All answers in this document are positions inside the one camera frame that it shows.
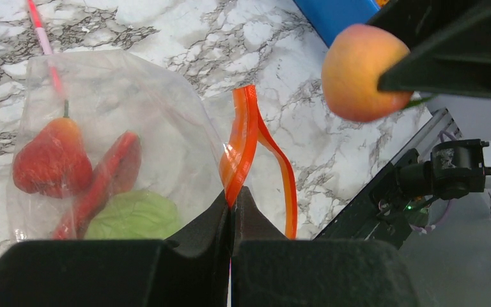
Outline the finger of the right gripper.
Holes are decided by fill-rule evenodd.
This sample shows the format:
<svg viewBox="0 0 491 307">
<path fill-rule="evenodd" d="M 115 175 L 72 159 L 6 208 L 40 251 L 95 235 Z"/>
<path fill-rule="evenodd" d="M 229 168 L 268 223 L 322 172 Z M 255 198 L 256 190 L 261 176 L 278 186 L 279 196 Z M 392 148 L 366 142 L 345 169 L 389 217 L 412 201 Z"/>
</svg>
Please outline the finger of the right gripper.
<svg viewBox="0 0 491 307">
<path fill-rule="evenodd" d="M 411 49 L 424 42 L 453 38 L 491 17 L 491 1 L 388 1 L 368 21 Z"/>
<path fill-rule="evenodd" d="M 382 74 L 380 90 L 491 98 L 491 17 L 453 38 L 409 49 Z"/>
</svg>

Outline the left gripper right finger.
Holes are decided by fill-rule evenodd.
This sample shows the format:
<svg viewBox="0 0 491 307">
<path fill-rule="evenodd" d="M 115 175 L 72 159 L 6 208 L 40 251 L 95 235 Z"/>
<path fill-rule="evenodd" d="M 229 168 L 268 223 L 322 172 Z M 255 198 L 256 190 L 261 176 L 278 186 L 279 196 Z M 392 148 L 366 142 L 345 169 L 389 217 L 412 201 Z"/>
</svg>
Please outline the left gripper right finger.
<svg viewBox="0 0 491 307">
<path fill-rule="evenodd" d="M 419 305 L 407 266 L 386 242 L 287 239 L 247 187 L 232 213 L 232 306 Z"/>
</svg>

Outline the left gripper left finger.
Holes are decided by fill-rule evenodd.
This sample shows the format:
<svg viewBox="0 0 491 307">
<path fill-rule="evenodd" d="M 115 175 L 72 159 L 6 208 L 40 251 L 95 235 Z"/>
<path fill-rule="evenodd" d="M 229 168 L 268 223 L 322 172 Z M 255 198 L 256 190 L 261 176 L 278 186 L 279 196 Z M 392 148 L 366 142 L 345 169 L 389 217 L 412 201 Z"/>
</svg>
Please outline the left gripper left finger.
<svg viewBox="0 0 491 307">
<path fill-rule="evenodd" d="M 31 240 L 0 257 L 0 306 L 224 306 L 223 194 L 166 240 Z"/>
</svg>

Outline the pink peach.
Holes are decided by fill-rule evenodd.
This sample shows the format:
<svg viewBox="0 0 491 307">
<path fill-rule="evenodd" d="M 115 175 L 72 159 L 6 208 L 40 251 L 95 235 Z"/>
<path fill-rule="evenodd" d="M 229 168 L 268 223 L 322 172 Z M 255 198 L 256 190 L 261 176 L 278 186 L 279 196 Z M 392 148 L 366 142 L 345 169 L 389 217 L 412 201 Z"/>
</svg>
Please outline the pink peach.
<svg viewBox="0 0 491 307">
<path fill-rule="evenodd" d="M 322 66 L 328 108 L 344 120 L 368 123 L 403 109 L 411 91 L 380 91 L 380 76 L 410 49 L 391 33 L 353 24 L 338 34 Z"/>
</svg>

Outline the green cabbage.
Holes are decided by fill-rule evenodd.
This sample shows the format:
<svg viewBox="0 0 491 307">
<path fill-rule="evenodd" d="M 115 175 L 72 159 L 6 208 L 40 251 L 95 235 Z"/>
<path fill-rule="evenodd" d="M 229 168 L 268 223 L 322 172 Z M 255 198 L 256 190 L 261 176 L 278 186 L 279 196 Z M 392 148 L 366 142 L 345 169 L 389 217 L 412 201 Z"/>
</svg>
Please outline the green cabbage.
<svg viewBox="0 0 491 307">
<path fill-rule="evenodd" d="M 113 196 L 91 220 L 85 239 L 166 239 L 183 226 L 177 206 L 149 190 Z"/>
</svg>

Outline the watermelon slice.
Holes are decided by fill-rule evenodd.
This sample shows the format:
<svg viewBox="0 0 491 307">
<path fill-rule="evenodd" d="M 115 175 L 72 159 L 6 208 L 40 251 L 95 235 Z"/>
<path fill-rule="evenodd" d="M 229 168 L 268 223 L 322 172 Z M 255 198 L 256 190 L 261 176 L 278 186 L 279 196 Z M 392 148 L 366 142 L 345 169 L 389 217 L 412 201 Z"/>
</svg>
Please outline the watermelon slice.
<svg viewBox="0 0 491 307">
<path fill-rule="evenodd" d="M 90 186 L 81 193 L 64 213 L 55 227 L 52 238 L 81 239 L 91 220 L 115 194 L 130 191 L 141 167 L 141 142 L 131 131 L 124 132 L 108 149 L 93 171 Z"/>
</svg>

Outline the clear orange zip top bag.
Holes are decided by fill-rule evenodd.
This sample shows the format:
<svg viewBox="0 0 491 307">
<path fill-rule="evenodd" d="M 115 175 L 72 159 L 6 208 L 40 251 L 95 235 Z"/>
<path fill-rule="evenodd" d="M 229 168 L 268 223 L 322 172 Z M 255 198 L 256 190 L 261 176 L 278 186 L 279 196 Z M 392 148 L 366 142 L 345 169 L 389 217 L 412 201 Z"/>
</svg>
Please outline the clear orange zip top bag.
<svg viewBox="0 0 491 307">
<path fill-rule="evenodd" d="M 51 120 L 63 116 L 65 100 L 54 88 L 48 61 L 58 71 L 93 171 L 118 137 L 131 131 L 140 138 L 142 162 L 130 191 L 149 190 L 171 200 L 183 226 L 220 194 L 232 209 L 247 187 L 259 209 L 276 211 L 276 228 L 296 238 L 293 168 L 268 130 L 253 85 L 201 98 L 181 75 L 125 51 L 36 57 L 27 64 L 13 160 Z M 6 195 L 12 239 L 53 239 L 81 193 L 63 199 L 28 194 L 15 187 L 11 170 Z"/>
</svg>

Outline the red tomato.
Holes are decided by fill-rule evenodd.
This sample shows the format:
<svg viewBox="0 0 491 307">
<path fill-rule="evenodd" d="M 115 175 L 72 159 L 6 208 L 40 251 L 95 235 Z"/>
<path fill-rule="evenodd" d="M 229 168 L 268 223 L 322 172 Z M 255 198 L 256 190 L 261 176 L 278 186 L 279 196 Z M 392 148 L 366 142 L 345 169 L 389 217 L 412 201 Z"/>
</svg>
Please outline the red tomato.
<svg viewBox="0 0 491 307">
<path fill-rule="evenodd" d="M 83 192 L 92 176 L 82 132 L 70 118 L 68 100 L 64 101 L 63 116 L 51 120 L 19 151 L 12 164 L 15 187 L 51 198 L 63 199 Z"/>
</svg>

